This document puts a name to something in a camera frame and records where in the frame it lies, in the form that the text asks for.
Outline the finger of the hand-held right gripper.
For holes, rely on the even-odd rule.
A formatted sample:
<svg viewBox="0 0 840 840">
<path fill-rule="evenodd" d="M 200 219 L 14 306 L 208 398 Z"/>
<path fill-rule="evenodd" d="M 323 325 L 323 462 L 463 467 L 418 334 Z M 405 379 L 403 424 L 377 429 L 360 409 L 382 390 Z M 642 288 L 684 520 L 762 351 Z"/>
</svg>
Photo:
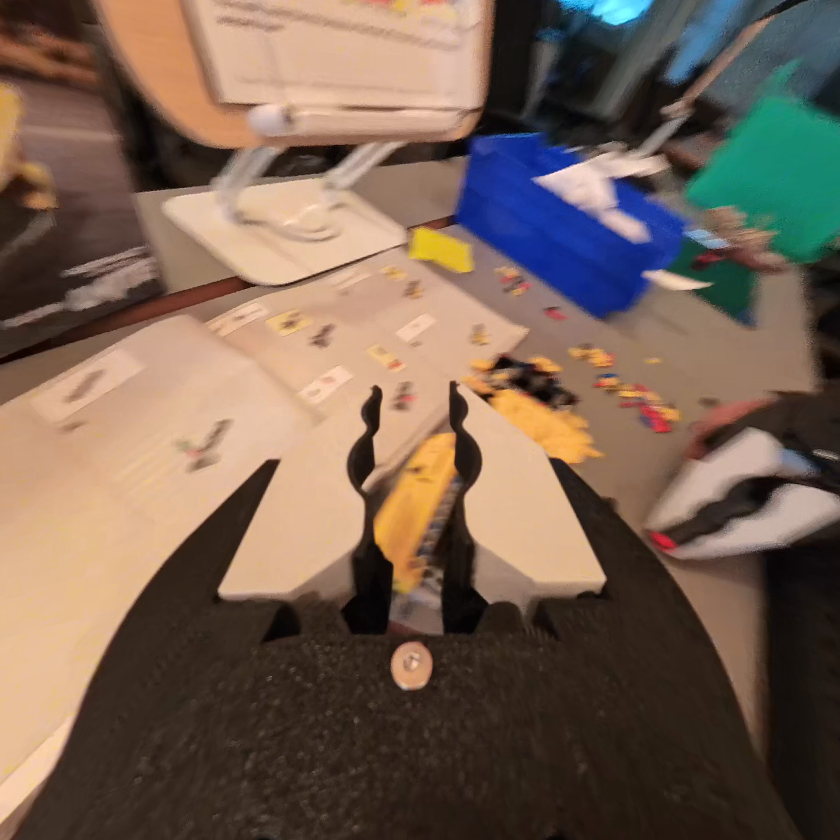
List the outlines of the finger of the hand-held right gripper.
<svg viewBox="0 0 840 840">
<path fill-rule="evenodd" d="M 701 561 L 787 548 L 838 521 L 838 496 L 771 494 L 762 505 L 745 498 L 714 501 L 693 517 L 655 531 L 678 544 L 665 552 L 672 558 Z"/>
<path fill-rule="evenodd" d="M 647 517 L 647 523 L 727 523 L 739 519 L 797 523 L 799 451 L 748 428 L 700 460 L 683 467 Z M 781 479 L 782 487 L 760 507 L 741 507 L 746 484 Z"/>
</svg>

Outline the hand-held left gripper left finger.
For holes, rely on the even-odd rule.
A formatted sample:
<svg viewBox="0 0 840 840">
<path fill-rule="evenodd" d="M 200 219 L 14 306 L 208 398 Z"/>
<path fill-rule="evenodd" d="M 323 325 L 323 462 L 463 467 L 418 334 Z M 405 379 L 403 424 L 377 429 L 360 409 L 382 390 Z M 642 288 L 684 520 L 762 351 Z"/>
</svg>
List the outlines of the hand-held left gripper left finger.
<svg viewBox="0 0 840 840">
<path fill-rule="evenodd" d="M 318 425 L 280 458 L 219 585 L 227 602 L 346 605 L 384 591 L 384 558 L 364 485 L 375 472 L 383 392 Z"/>
</svg>

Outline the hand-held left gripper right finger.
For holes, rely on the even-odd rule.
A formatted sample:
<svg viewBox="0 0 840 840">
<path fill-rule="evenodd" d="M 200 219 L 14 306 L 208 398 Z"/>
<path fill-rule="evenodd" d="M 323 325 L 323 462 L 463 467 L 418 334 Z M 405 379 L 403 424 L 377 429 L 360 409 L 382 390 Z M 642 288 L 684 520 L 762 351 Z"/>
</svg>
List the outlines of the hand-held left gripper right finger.
<svg viewBox="0 0 840 840">
<path fill-rule="evenodd" d="M 449 398 L 472 587 L 522 611 L 600 594 L 606 574 L 548 455 L 463 385 L 450 382 Z"/>
</svg>

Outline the grey desk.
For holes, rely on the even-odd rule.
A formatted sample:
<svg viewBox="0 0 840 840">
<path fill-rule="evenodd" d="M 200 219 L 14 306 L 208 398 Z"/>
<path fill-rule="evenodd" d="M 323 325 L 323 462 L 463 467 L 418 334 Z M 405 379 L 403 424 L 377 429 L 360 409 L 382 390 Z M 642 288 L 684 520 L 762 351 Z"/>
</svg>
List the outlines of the grey desk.
<svg viewBox="0 0 840 840">
<path fill-rule="evenodd" d="M 149 322 L 184 311 L 209 320 L 225 310 L 267 294 L 242 280 L 224 277 L 224 268 L 181 234 L 163 215 L 165 201 L 204 193 L 208 185 L 145 191 L 133 197 L 146 238 L 163 269 L 167 295 L 144 301 L 73 329 L 2 360 L 2 403 L 27 392 L 71 366 L 137 332 Z M 761 279 L 757 326 L 746 329 L 689 292 L 652 290 L 629 313 L 599 322 L 535 282 L 514 301 L 490 294 L 487 274 L 507 264 L 482 243 L 474 243 L 476 272 L 456 277 L 467 291 L 530 329 L 527 348 L 555 351 L 593 343 L 616 354 L 620 371 L 647 372 L 643 382 L 676 403 L 684 418 L 704 417 L 700 402 L 758 399 L 770 392 L 807 392 L 817 384 L 811 313 L 802 270 Z M 625 519 L 644 523 L 676 467 L 689 428 L 664 436 L 631 432 L 615 408 L 580 386 L 589 404 L 584 416 L 601 444 L 625 445 L 618 454 L 591 464 L 584 476 L 613 497 Z M 670 563 L 669 571 L 688 596 L 728 672 L 753 743 L 763 754 L 765 730 L 765 603 L 763 567 L 753 556 L 715 560 L 698 566 Z"/>
</svg>

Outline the person's right hand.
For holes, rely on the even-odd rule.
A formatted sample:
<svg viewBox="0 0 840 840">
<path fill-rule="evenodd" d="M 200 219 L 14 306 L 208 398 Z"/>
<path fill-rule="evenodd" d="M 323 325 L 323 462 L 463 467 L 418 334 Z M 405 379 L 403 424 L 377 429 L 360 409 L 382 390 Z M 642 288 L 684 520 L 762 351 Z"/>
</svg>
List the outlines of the person's right hand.
<svg viewBox="0 0 840 840">
<path fill-rule="evenodd" d="M 706 441 L 710 435 L 722 427 L 736 423 L 755 411 L 775 403 L 779 396 L 771 394 L 749 400 L 720 403 L 709 408 L 703 416 L 689 427 L 689 440 L 684 449 L 684 460 L 697 460 L 707 452 Z"/>
</svg>

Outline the scattered coloured brick pins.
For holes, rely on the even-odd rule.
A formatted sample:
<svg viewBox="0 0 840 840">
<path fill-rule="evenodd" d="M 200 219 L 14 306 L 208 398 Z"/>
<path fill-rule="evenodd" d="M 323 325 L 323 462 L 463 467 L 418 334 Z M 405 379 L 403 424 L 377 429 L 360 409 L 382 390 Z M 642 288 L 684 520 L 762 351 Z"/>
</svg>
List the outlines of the scattered coloured brick pins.
<svg viewBox="0 0 840 840">
<path fill-rule="evenodd" d="M 544 355 L 539 356 L 552 360 Z M 618 406 L 623 410 L 634 410 L 639 421 L 652 433 L 668 434 L 680 422 L 680 412 L 673 405 L 666 403 L 646 386 L 626 381 L 614 372 L 613 354 L 590 344 L 580 344 L 569 348 L 569 356 L 574 361 L 596 368 L 599 374 L 593 381 L 593 388 L 605 394 L 614 395 Z"/>
</svg>

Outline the open instruction booklet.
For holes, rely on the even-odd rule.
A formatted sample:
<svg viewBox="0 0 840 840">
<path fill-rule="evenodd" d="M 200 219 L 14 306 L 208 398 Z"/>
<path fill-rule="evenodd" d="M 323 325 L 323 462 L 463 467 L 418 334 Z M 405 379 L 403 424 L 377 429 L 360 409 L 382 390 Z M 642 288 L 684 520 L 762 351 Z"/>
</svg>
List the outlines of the open instruction booklet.
<svg viewBox="0 0 840 840">
<path fill-rule="evenodd" d="M 449 381 L 528 332 L 382 256 L 153 323 L 3 405 L 2 782 L 53 749 L 133 600 L 264 462 L 377 385 L 370 485 L 443 422 Z"/>
</svg>

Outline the green storage bin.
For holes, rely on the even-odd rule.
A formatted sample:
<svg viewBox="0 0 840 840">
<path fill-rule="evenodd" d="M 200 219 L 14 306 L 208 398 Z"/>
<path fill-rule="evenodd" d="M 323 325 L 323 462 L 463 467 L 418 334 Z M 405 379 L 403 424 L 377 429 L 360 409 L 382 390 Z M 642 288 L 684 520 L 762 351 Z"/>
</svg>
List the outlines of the green storage bin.
<svg viewBox="0 0 840 840">
<path fill-rule="evenodd" d="M 684 191 L 697 211 L 733 207 L 773 233 L 772 251 L 810 266 L 838 246 L 839 121 L 795 91 L 802 61 L 777 69 Z"/>
</svg>

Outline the blue storage bin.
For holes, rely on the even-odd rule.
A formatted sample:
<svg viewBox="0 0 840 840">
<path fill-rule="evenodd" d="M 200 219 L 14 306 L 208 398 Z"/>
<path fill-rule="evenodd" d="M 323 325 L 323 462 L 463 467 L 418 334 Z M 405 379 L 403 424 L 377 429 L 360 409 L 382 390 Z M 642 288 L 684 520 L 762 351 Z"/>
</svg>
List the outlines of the blue storage bin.
<svg viewBox="0 0 840 840">
<path fill-rule="evenodd" d="M 611 184 L 609 225 L 543 184 L 587 164 L 540 133 L 475 137 L 456 218 L 579 308 L 606 319 L 641 300 L 647 272 L 672 265 L 686 221 L 623 179 Z"/>
</svg>

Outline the yellow paper note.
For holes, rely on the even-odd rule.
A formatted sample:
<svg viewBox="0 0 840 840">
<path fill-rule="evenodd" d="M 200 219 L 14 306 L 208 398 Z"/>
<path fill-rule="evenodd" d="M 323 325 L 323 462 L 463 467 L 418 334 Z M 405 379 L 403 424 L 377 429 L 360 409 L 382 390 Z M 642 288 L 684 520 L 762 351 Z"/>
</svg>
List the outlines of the yellow paper note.
<svg viewBox="0 0 840 840">
<path fill-rule="evenodd" d="M 473 250 L 469 243 L 430 227 L 417 227 L 412 231 L 408 257 L 435 264 L 456 274 L 468 274 L 475 269 Z"/>
</svg>

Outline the crumpled white paper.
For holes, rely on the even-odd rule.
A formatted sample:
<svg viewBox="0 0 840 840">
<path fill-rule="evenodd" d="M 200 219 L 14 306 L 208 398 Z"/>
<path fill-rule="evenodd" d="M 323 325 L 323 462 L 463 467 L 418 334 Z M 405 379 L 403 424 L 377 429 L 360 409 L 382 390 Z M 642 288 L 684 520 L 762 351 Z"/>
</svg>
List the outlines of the crumpled white paper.
<svg viewBox="0 0 840 840">
<path fill-rule="evenodd" d="M 624 213 L 616 194 L 614 175 L 650 174 L 651 157 L 608 151 L 562 170 L 532 178 L 532 182 L 613 231 L 633 245 L 648 244 L 652 236 L 640 219 Z"/>
</svg>

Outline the toy car set box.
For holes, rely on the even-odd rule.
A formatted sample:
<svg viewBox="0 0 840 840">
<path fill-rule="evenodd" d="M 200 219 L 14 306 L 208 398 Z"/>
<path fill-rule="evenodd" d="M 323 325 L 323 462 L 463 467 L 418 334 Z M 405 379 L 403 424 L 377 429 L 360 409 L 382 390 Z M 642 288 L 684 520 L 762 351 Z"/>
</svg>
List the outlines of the toy car set box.
<svg viewBox="0 0 840 840">
<path fill-rule="evenodd" d="M 161 293 L 92 2 L 1 2 L 1 354 Z"/>
</svg>

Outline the printed paper sheet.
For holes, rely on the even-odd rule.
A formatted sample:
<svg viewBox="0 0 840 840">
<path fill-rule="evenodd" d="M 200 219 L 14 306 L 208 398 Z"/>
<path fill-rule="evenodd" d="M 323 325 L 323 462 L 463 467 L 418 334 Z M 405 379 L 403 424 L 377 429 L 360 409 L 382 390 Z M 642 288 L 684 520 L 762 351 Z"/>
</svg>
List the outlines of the printed paper sheet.
<svg viewBox="0 0 840 840">
<path fill-rule="evenodd" d="M 294 109 L 476 109 L 478 1 L 185 1 L 215 99 Z"/>
</svg>

